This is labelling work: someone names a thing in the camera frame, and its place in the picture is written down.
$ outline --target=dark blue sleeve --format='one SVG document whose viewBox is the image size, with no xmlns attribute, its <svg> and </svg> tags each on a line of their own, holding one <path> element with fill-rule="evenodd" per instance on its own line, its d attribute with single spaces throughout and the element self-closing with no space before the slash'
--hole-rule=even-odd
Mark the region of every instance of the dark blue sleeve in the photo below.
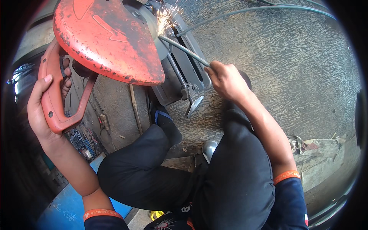
<svg viewBox="0 0 368 230">
<path fill-rule="evenodd" d="M 307 207 L 301 180 L 287 178 L 275 185 L 275 203 L 262 229 L 308 229 Z"/>
<path fill-rule="evenodd" d="M 93 216 L 84 222 L 86 230 L 129 230 L 125 221 L 116 216 Z"/>
</svg>

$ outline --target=sparks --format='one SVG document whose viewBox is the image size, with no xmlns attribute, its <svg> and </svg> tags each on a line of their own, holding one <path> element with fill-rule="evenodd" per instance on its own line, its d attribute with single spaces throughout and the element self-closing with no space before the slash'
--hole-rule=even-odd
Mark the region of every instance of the sparks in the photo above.
<svg viewBox="0 0 368 230">
<path fill-rule="evenodd" d="M 164 34 L 165 30 L 168 28 L 175 26 L 175 22 L 171 22 L 170 19 L 175 17 L 177 14 L 182 14 L 183 8 L 180 8 L 178 6 L 170 6 L 170 8 L 162 7 L 156 12 L 157 17 L 157 31 L 158 35 Z"/>
</svg>

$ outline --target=wooden stick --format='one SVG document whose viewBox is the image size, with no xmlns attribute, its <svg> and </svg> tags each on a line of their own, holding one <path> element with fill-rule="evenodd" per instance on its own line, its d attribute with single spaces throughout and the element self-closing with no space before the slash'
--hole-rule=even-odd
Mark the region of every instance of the wooden stick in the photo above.
<svg viewBox="0 0 368 230">
<path fill-rule="evenodd" d="M 138 109 L 137 109 L 137 102 L 135 101 L 133 85 L 132 84 L 129 84 L 129 87 L 130 87 L 130 95 L 132 96 L 132 105 L 133 105 L 135 119 L 137 120 L 137 125 L 138 125 L 138 129 L 139 129 L 139 133 L 142 135 L 143 134 L 143 131 L 142 131 L 142 126 L 141 126 L 141 121 L 139 120 Z"/>
</svg>

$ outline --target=chop saw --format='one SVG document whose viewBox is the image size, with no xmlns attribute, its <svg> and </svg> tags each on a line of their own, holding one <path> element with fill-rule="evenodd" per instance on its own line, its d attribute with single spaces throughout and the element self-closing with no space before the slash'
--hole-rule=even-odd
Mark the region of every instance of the chop saw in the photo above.
<svg viewBox="0 0 368 230">
<path fill-rule="evenodd" d="M 212 86 L 204 65 L 158 38 L 156 12 L 169 4 L 155 0 L 60 0 L 53 18 L 54 40 L 42 57 L 38 79 L 53 75 L 42 96 L 46 121 L 54 133 L 65 133 L 82 120 L 99 75 L 117 81 L 151 86 L 161 105 L 188 100 L 190 117 L 203 99 L 193 96 Z M 180 17 L 165 36 L 205 59 L 190 32 L 176 37 L 187 26 Z M 60 85 L 62 59 L 70 55 L 72 68 L 88 77 L 77 112 L 64 115 Z"/>
</svg>

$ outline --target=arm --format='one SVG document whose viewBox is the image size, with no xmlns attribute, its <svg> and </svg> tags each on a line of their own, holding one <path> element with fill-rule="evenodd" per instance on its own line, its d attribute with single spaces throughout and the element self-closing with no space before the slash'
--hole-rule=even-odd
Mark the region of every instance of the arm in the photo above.
<svg viewBox="0 0 368 230">
<path fill-rule="evenodd" d="M 211 68 L 205 67 L 205 71 L 213 88 L 222 97 L 233 101 L 248 117 L 270 158 L 274 178 L 288 170 L 297 170 L 287 136 L 250 91 L 237 68 L 213 61 Z"/>
<path fill-rule="evenodd" d="M 64 72 L 68 76 L 61 91 L 64 100 L 71 87 L 71 81 L 69 80 L 71 70 L 67 68 L 69 59 L 66 59 L 63 64 L 66 68 Z M 110 199 L 99 186 L 95 171 L 64 135 L 53 133 L 47 125 L 42 110 L 41 97 L 43 92 L 49 88 L 52 80 L 52 75 L 48 75 L 35 83 L 27 105 L 29 124 L 46 155 L 82 196 L 84 210 L 114 210 Z"/>
</svg>

